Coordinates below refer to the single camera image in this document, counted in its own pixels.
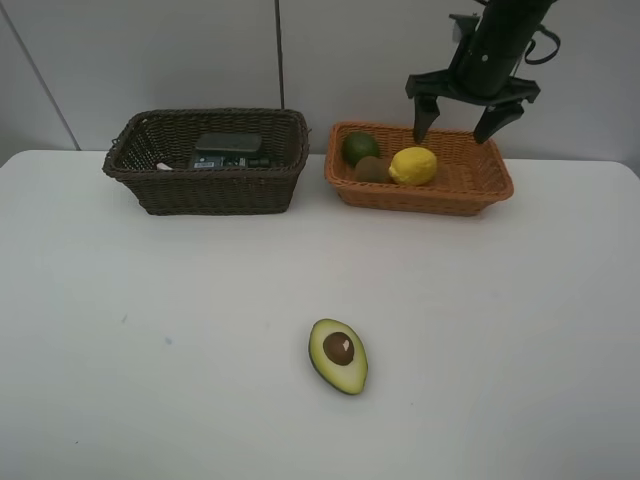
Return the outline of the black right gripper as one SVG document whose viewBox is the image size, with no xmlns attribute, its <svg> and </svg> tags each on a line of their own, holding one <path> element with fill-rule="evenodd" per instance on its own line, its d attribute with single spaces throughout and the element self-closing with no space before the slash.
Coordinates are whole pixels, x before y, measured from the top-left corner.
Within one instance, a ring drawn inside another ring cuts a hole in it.
<svg viewBox="0 0 640 480">
<path fill-rule="evenodd" d="M 503 127 L 519 120 L 524 114 L 520 101 L 533 103 L 540 94 L 540 88 L 533 80 L 509 75 L 493 78 L 491 75 L 464 75 L 458 70 L 444 69 L 410 75 L 405 92 L 410 99 L 414 98 L 415 144 L 424 141 L 440 116 L 438 97 L 487 106 L 473 132 L 475 142 L 483 144 Z"/>
</svg>

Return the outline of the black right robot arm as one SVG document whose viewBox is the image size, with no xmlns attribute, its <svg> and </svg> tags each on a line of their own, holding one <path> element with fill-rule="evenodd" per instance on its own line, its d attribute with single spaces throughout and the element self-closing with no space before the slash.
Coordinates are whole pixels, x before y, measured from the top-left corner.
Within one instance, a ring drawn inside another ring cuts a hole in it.
<svg viewBox="0 0 640 480">
<path fill-rule="evenodd" d="M 535 81 L 512 73 L 521 61 L 541 65 L 558 54 L 559 36 L 542 24 L 553 3 L 493 0 L 480 4 L 480 14 L 449 16 L 457 34 L 457 48 L 449 66 L 408 77 L 405 91 L 414 101 L 413 139 L 417 143 L 425 139 L 439 117 L 440 97 L 484 108 L 473 132 L 475 142 L 483 144 L 520 119 L 524 114 L 522 103 L 533 103 L 540 94 Z M 537 33 L 549 38 L 556 50 L 531 59 Z"/>
</svg>

